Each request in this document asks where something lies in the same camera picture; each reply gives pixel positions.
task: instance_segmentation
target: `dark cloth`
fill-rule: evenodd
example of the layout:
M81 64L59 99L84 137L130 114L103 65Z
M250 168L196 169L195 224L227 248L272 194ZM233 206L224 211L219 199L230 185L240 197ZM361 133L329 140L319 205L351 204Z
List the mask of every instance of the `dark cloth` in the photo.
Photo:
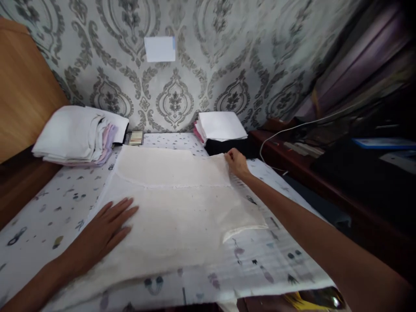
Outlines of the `dark cloth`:
M208 139L205 150L209 156L212 156L226 153L233 147L239 150L247 159L257 158L257 148L249 139L228 140L224 142Z

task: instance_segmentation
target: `wooden panel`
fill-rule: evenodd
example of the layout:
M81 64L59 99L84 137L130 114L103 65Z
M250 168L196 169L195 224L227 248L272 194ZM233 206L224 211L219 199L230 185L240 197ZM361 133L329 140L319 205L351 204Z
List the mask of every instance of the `wooden panel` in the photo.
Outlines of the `wooden panel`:
M52 114L69 102L23 26L0 21L2 163L33 145Z
M33 157L30 150L31 147L0 164L0 230L62 168Z

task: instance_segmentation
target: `patterned bedsheet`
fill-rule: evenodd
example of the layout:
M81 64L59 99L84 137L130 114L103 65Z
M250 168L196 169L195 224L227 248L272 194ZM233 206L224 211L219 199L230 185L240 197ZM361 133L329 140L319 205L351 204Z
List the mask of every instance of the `patterned bedsheet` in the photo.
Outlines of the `patterned bedsheet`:
M190 150L207 156L192 133L150 133L144 146ZM50 260L60 255L84 227L119 149L102 168L63 168L0 232L0 307ZM278 174L260 160L250 171L285 196L318 213ZM245 296L273 295L332 286L319 265L293 240L267 207L239 180L247 200L259 205L268 230L248 230L223 245L223 257L210 266L132 280L107 290L71 311L131 311ZM53 302L46 309L53 311Z

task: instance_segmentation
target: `white square sticker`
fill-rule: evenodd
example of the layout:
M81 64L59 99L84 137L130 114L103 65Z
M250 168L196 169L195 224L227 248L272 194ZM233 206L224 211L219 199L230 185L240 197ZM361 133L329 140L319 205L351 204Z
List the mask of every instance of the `white square sticker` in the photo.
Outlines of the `white square sticker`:
M175 61L175 37L145 37L144 47L148 62Z

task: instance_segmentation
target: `stack of folded cloth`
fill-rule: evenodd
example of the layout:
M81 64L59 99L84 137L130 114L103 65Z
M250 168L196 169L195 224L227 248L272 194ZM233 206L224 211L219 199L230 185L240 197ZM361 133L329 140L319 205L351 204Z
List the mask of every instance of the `stack of folded cloth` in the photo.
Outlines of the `stack of folded cloth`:
M199 113L194 134L204 146L208 139L224 142L247 138L247 132L235 112L227 111Z
M257 158L257 149L247 138L247 132L234 112L199 113L194 134L208 155L226 153L233 147L247 158Z
M102 166L129 120L91 107L63 106L46 123L32 153L64 166Z

